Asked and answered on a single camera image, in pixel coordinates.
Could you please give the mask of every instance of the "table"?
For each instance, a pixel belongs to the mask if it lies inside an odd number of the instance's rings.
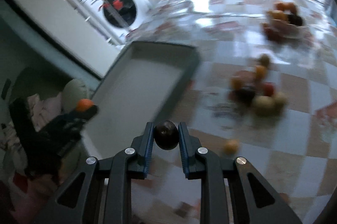
[[[260,23],[275,1],[161,0],[127,40],[197,46],[203,62],[169,118],[185,121],[190,134],[218,154],[227,139],[240,140],[236,156],[246,157],[289,199],[303,223],[311,224],[337,183],[334,112],[317,114],[337,100],[337,29],[321,4],[282,0],[298,6],[311,35],[296,45],[270,42]],[[262,53],[273,62],[266,81],[289,97],[284,115],[256,122],[223,114],[218,106],[226,103],[228,79],[252,70]],[[146,223],[198,223],[200,182],[185,180],[178,148],[154,146],[149,179],[134,183],[132,195],[133,209]],[[181,202],[188,208],[185,218],[175,214]]]

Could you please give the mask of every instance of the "orange ball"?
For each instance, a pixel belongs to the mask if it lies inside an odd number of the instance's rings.
[[[88,110],[93,105],[94,105],[94,102],[92,100],[87,99],[87,98],[83,98],[83,99],[80,99],[77,102],[75,111],[84,112],[84,111]]]
[[[285,11],[286,6],[285,6],[284,2],[276,2],[275,3],[275,10]]]
[[[236,139],[230,139],[225,143],[223,151],[226,154],[236,154],[240,149],[240,142]]]
[[[297,15],[297,7],[293,2],[288,2],[286,4],[286,8],[287,8],[287,10],[290,11],[290,13],[292,13],[294,15]]]
[[[261,80],[266,77],[267,68],[262,65],[255,66],[255,79]]]
[[[285,22],[288,21],[288,16],[283,11],[275,10],[275,11],[271,11],[269,14],[275,20],[280,20],[280,21],[285,21]]]
[[[232,76],[230,79],[230,86],[233,90],[239,90],[243,87],[243,81],[239,76]]]

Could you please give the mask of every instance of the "white tray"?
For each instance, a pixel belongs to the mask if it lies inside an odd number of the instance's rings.
[[[305,31],[308,29],[306,25],[296,26],[286,23],[282,20],[275,20],[269,14],[267,14],[268,23],[270,28],[279,32],[280,36],[284,38],[301,39],[303,38]]]
[[[92,97],[99,113],[85,127],[88,155],[114,156],[147,122],[169,117],[199,63],[196,48],[158,42],[126,46]]]

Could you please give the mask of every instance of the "apple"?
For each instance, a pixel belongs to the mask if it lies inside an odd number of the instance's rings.
[[[264,82],[262,84],[262,90],[266,97],[271,97],[275,91],[274,84],[272,82]]]

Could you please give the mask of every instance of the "white bowl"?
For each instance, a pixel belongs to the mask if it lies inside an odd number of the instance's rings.
[[[269,14],[267,14],[267,19],[270,27],[278,31],[279,34],[284,38],[296,38],[296,39],[302,38],[304,36],[305,30],[307,29],[306,25],[296,26],[282,20],[275,20]]]

